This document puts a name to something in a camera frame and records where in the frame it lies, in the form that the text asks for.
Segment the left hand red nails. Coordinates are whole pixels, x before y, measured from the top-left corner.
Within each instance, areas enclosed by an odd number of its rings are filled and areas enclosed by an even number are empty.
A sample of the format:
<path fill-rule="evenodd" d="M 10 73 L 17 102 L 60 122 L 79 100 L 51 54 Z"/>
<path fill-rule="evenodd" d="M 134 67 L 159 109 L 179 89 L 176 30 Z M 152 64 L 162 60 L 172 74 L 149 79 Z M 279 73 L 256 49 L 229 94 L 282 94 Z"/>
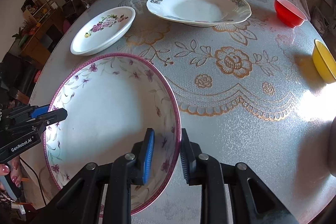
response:
<path fill-rule="evenodd" d="M 12 182 L 18 187 L 22 180 L 21 163 L 19 156 L 13 158 L 9 164 L 0 165 L 0 176 L 10 175 Z"/>

